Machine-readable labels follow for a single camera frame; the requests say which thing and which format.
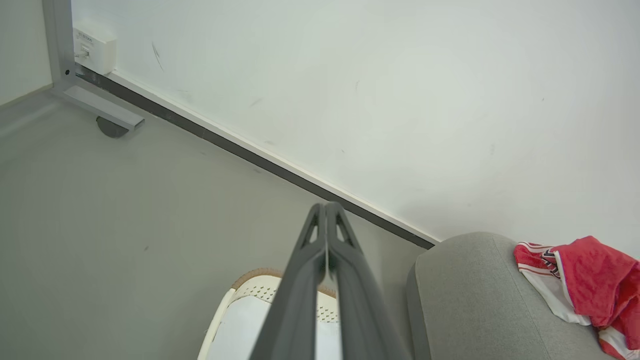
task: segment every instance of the floor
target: floor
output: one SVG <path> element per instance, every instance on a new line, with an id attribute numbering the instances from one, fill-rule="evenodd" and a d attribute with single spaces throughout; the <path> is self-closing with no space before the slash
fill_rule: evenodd
<path id="1" fill-rule="evenodd" d="M 0 113 L 5 359 L 195 359 L 223 294 L 284 269 L 315 195 L 147 114 L 121 139 L 47 93 Z M 424 249 L 351 215 L 402 339 Z"/>

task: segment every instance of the baseboard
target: baseboard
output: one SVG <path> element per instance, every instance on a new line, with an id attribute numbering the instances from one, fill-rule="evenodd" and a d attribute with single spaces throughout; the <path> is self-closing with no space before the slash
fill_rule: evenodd
<path id="1" fill-rule="evenodd" d="M 13 105 L 16 105 L 19 102 L 22 102 L 23 100 L 33 97 L 34 95 L 40 92 L 43 92 L 44 90 L 48 90 L 52 87 L 53 87 L 53 84 L 47 84 L 41 88 L 37 88 L 36 90 L 33 90 L 32 92 L 26 93 L 22 96 L 18 96 L 17 98 L 0 105 L 0 111 L 3 111 L 4 109 L 7 109 L 7 108 L 11 108 Z"/>
<path id="2" fill-rule="evenodd" d="M 45 86 L 0 106 L 0 140 L 20 131 L 60 105 L 59 98 L 50 92 L 43 92 L 48 88 L 50 86 Z"/>
<path id="3" fill-rule="evenodd" d="M 180 126 L 190 133 L 204 138 L 311 193 L 329 201 L 337 201 L 341 203 L 346 210 L 420 247 L 429 249 L 434 243 L 440 241 L 427 232 L 394 217 L 373 204 L 340 189 L 338 186 L 307 172 L 305 169 L 281 158 L 256 143 L 233 133 L 202 114 L 158 94 L 146 85 L 137 82 L 125 74 L 114 71 L 107 75 L 107 77 L 104 77 L 84 67 L 79 67 L 76 72 L 80 78 L 87 82 L 151 114 Z"/>

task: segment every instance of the gray upholstery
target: gray upholstery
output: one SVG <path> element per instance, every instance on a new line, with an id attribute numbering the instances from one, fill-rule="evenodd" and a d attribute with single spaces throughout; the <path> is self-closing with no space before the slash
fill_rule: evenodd
<path id="1" fill-rule="evenodd" d="M 418 257 L 407 280 L 415 358 L 611 360 L 593 328 L 551 313 L 518 272 L 514 247 L 472 233 Z"/>

